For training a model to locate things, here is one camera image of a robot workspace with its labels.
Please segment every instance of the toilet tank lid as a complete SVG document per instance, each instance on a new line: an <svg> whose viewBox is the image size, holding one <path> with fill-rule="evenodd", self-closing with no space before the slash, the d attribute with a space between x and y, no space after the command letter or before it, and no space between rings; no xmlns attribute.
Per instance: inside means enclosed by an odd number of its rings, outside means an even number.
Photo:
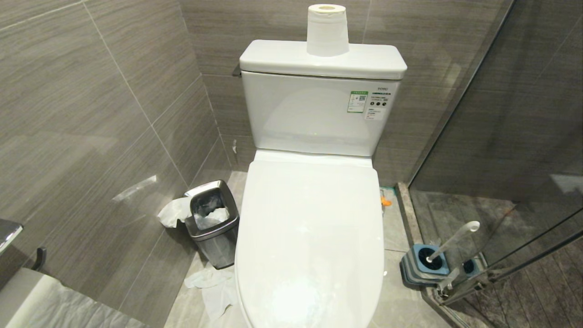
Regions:
<svg viewBox="0 0 583 328"><path fill-rule="evenodd" d="M305 41L254 40L239 58L241 70L335 78L401 80L407 65L399 50L382 44L350 44L350 51L319 57Z"/></svg>

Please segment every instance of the orange object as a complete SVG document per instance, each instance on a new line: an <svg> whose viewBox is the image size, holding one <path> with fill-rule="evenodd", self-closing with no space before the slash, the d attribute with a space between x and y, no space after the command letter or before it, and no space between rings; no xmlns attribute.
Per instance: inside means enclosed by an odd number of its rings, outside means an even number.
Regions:
<svg viewBox="0 0 583 328"><path fill-rule="evenodd" d="M391 206L393 204L393 202L386 199L385 196L381 196L381 204L383 206Z"/></svg>

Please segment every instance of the toilet brush handle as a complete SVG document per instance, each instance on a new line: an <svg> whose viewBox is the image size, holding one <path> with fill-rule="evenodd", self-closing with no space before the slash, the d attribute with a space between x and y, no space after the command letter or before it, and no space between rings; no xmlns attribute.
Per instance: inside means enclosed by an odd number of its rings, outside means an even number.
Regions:
<svg viewBox="0 0 583 328"><path fill-rule="evenodd" d="M441 245L435 253L431 254L431 256L427 258L427 261L428 262L433 261L433 259L435 259L441 253L448 250L452 245L455 245L460 239L464 238L465 236L469 235L472 232L476 232L478 229L480 229L480 222L478 221L470 221L464 224L461 228L459 228L455 232L455 234L449 240L447 240L443 245Z"/></svg>

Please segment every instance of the sticker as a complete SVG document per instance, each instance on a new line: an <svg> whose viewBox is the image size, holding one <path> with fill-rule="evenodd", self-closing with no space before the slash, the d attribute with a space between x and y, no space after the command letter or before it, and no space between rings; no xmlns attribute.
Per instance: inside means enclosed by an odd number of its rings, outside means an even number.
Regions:
<svg viewBox="0 0 583 328"><path fill-rule="evenodd" d="M368 91L352 91L348 100L348 113L362 113L366 106Z"/></svg>
<svg viewBox="0 0 583 328"><path fill-rule="evenodd" d="M366 110L366 115L364 116L365 120L373 120L373 121L380 121L385 117L385 113L387 112L386 108L372 108L369 107Z"/></svg>

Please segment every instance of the toilet tank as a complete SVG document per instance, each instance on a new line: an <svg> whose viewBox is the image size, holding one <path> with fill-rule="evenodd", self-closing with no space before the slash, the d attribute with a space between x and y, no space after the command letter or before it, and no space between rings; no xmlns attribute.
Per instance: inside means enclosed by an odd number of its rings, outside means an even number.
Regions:
<svg viewBox="0 0 583 328"><path fill-rule="evenodd" d="M272 40L253 41L240 66L257 148L352 156L373 155L407 70L393 46L319 57Z"/></svg>

